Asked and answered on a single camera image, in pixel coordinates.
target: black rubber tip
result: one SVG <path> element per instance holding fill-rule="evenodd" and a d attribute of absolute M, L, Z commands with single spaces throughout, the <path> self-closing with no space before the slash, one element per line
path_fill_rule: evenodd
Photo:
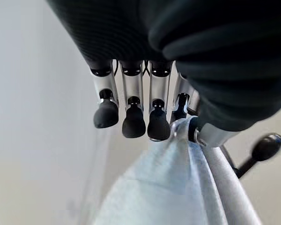
<path fill-rule="evenodd" d="M 114 102 L 104 100 L 94 115 L 96 128 L 108 128 L 118 122 L 118 107 Z"/>
<path fill-rule="evenodd" d="M 273 157 L 281 148 L 281 136 L 278 134 L 268 134 L 260 139 L 254 146 L 252 158 L 255 161 L 265 161 Z"/>
<path fill-rule="evenodd" d="M 155 141 L 163 141 L 170 136 L 169 123 L 167 122 L 165 112 L 160 108 L 156 108 L 150 114 L 148 136 Z"/>
<path fill-rule="evenodd" d="M 122 133 L 127 138 L 141 137 L 146 132 L 143 113 L 139 107 L 132 105 L 126 111 L 126 118 L 122 126 Z"/>

